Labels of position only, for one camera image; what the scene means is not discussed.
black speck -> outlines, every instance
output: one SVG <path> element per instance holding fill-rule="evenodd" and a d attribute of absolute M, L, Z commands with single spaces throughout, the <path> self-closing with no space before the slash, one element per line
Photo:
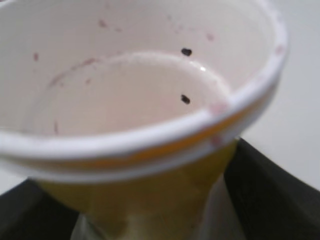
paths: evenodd
<path fill-rule="evenodd" d="M 192 54 L 192 50 L 188 48 L 182 48 L 181 53 L 187 57 L 190 57 Z"/>
<path fill-rule="evenodd" d="M 188 98 L 186 95 L 181 95 L 181 101 L 184 102 L 185 104 L 190 104 L 190 98 Z"/>

cup rim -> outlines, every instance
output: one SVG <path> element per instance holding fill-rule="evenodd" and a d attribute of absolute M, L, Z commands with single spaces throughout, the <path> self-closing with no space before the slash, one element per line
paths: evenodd
<path fill-rule="evenodd" d="M 0 130 L 0 155 L 33 161 L 123 158 L 192 136 L 244 110 L 277 83 L 289 50 L 288 29 L 282 14 L 269 0 L 254 1 L 274 31 L 272 51 L 264 66 L 229 98 L 223 112 L 214 112 L 213 106 L 207 106 L 195 113 L 131 131 L 81 137 L 44 137 Z"/>

red stain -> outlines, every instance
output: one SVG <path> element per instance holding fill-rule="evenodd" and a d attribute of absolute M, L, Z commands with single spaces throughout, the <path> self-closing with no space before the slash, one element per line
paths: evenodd
<path fill-rule="evenodd" d="M 35 62 L 38 62 L 38 60 L 39 60 L 39 54 L 38 54 L 37 52 L 35 52 L 35 53 L 33 54 L 33 60 L 34 60 Z"/>
<path fill-rule="evenodd" d="M 87 60 L 83 61 L 82 63 L 71 67 L 71 70 L 75 71 L 75 70 L 78 70 L 80 68 L 84 68 L 86 66 L 89 66 L 91 64 L 98 63 L 98 62 L 100 62 L 98 59 L 95 59 L 95 58 L 91 57 L 91 58 L 88 58 Z"/>
<path fill-rule="evenodd" d="M 228 107 L 229 105 L 226 102 L 220 102 L 210 106 L 210 111 L 215 115 L 219 115 L 223 114 L 228 109 Z"/>
<path fill-rule="evenodd" d="M 59 124 L 57 120 L 54 121 L 53 130 L 55 135 L 59 135 Z"/>
<path fill-rule="evenodd" d="M 217 135 L 217 136 L 214 136 L 214 137 L 211 139 L 211 143 L 212 143 L 213 146 L 215 146 L 215 147 L 220 147 L 221 144 L 223 143 L 223 139 L 221 138 L 221 136 Z"/>
<path fill-rule="evenodd" d="M 281 54 L 284 53 L 284 51 L 285 51 L 285 46 L 279 45 L 279 46 L 277 46 L 276 49 L 275 49 L 275 54 L 281 55 Z"/>
<path fill-rule="evenodd" d="M 64 72 L 58 74 L 56 77 L 54 77 L 54 78 L 52 79 L 52 81 L 51 81 L 50 84 L 49 84 L 49 87 L 55 86 L 55 85 L 56 85 L 57 83 L 59 83 L 65 76 L 66 76 L 66 74 L 65 74 Z"/>
<path fill-rule="evenodd" d="M 97 60 L 95 58 L 88 58 L 87 60 L 83 61 L 80 65 L 77 66 L 77 68 L 83 68 L 86 66 L 89 66 L 91 64 L 94 64 L 95 62 L 97 62 Z"/>
<path fill-rule="evenodd" d="M 117 33 L 122 33 L 122 32 L 123 32 L 123 29 L 120 28 L 120 27 L 116 27 L 114 30 L 115 30 Z"/>
<path fill-rule="evenodd" d="M 207 33 L 206 39 L 208 39 L 209 42 L 213 42 L 215 40 L 215 36 L 211 33 Z"/>
<path fill-rule="evenodd" d="M 91 83 L 91 78 L 88 78 L 87 80 L 85 80 L 85 84 L 89 85 Z"/>
<path fill-rule="evenodd" d="M 103 19 L 99 19 L 98 25 L 103 29 L 106 29 L 108 27 L 107 23 Z"/>

white plastic cup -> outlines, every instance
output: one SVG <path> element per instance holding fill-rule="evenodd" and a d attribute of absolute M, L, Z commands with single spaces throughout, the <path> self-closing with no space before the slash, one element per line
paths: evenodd
<path fill-rule="evenodd" d="M 84 239 L 195 234 L 288 50 L 267 0 L 8 0 L 0 30 L 1 164 Z"/>

white background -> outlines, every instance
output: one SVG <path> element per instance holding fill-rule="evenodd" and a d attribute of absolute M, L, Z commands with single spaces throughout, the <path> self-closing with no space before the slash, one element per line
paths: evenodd
<path fill-rule="evenodd" d="M 243 136 L 276 164 L 320 190 L 320 1 L 274 2 L 288 23 L 291 53 L 272 106 Z M 0 169 L 0 194 L 21 181 Z"/>

